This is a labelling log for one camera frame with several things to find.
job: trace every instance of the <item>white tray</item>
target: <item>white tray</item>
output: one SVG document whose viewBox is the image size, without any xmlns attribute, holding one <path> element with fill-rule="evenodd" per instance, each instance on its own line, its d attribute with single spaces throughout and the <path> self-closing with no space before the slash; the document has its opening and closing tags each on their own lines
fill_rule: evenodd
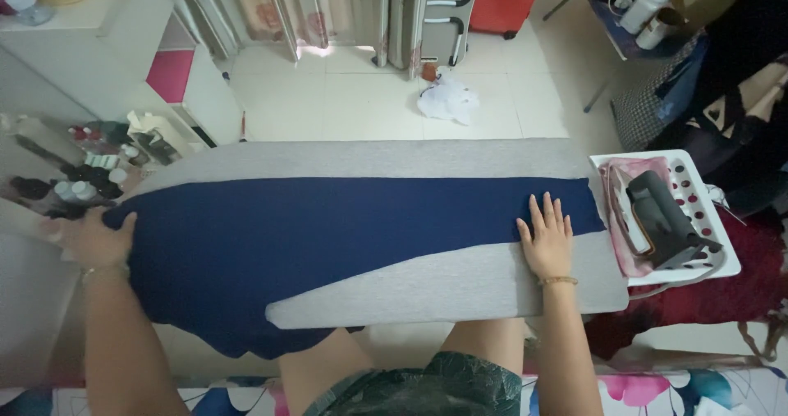
<svg viewBox="0 0 788 416">
<path fill-rule="evenodd" d="M 684 214 L 692 220 L 693 227 L 700 235 L 721 243 L 723 250 L 712 253 L 706 248 L 703 251 L 707 255 L 706 258 L 689 261 L 682 267 L 675 267 L 673 270 L 655 270 L 646 277 L 631 277 L 629 278 L 629 286 L 691 280 L 719 265 L 722 265 L 722 268 L 712 274 L 709 279 L 737 275 L 742 270 L 742 264 L 736 257 L 728 234 L 725 233 L 723 223 L 719 219 L 708 189 L 701 179 L 701 174 L 697 172 L 695 163 L 686 151 L 669 149 L 640 153 L 603 154 L 592 156 L 590 159 L 598 169 L 611 158 L 647 159 L 659 157 L 667 158 L 671 170 L 671 192 L 676 202 L 682 207 Z"/>
</svg>

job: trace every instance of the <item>red blanket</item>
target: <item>red blanket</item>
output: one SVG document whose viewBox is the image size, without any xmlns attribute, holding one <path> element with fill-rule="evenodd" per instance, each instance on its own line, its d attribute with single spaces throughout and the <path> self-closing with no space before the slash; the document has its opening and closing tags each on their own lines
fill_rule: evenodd
<svg viewBox="0 0 788 416">
<path fill-rule="evenodd" d="M 635 335 L 673 324 L 719 324 L 763 320 L 769 310 L 779 310 L 788 298 L 788 277 L 783 266 L 782 225 L 771 214 L 745 219 L 747 226 L 718 209 L 742 272 L 733 277 L 704 280 L 686 287 L 671 288 L 656 296 L 630 302 L 624 311 L 604 313 L 586 324 L 591 352 L 610 359 L 629 346 Z M 630 288 L 630 295 L 659 286 Z"/>
</svg>

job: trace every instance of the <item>person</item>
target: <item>person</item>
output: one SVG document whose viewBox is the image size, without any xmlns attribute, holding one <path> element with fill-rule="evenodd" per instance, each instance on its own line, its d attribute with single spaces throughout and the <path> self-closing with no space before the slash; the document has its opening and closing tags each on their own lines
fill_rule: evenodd
<svg viewBox="0 0 788 416">
<path fill-rule="evenodd" d="M 540 412 L 603 414 L 577 281 L 569 277 L 570 219 L 549 193 L 544 212 L 533 195 L 529 208 L 533 235 L 522 219 L 516 222 L 525 258 L 543 285 Z M 84 267 L 91 413 L 185 416 L 162 345 L 128 283 L 136 214 L 113 231 L 104 226 L 103 211 L 87 213 L 70 246 Z M 458 322 L 427 368 L 382 371 L 346 329 L 337 329 L 316 346 L 279 358 L 290 414 L 520 414 L 525 330 L 522 318 Z"/>
</svg>

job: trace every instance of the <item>hand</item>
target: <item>hand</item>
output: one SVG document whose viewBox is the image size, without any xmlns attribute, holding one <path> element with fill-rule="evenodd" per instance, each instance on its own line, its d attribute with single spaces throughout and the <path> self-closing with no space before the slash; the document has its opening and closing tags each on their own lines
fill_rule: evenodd
<svg viewBox="0 0 788 416">
<path fill-rule="evenodd" d="M 517 229 L 520 230 L 522 251 L 531 271 L 540 280 L 569 276 L 572 268 L 572 223 L 561 213 L 561 200 L 551 202 L 550 193 L 545 193 L 545 215 L 542 216 L 536 196 L 532 194 L 529 207 L 534 238 L 531 238 L 524 220 L 517 219 Z"/>
<path fill-rule="evenodd" d="M 128 253 L 132 250 L 132 235 L 137 213 L 130 213 L 120 230 L 114 231 L 104 225 L 102 214 L 106 208 L 99 207 L 87 211 L 76 226 L 76 233 L 69 249 L 74 258 L 85 269 L 104 269 L 123 267 Z"/>
</svg>

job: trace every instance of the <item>floral bedsheet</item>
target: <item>floral bedsheet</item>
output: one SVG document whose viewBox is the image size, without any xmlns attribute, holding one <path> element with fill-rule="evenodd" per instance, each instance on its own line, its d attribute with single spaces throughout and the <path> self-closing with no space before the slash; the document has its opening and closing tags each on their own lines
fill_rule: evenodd
<svg viewBox="0 0 788 416">
<path fill-rule="evenodd" d="M 523 416 L 539 414 L 536 380 L 522 379 Z M 179 392 L 194 416 L 289 416 L 276 378 L 190 382 Z M 605 414 L 616 416 L 788 416 L 788 382 L 775 368 L 606 375 L 599 376 L 599 388 Z M 84 389 L 0 389 L 0 414 L 89 416 L 90 411 Z"/>
</svg>

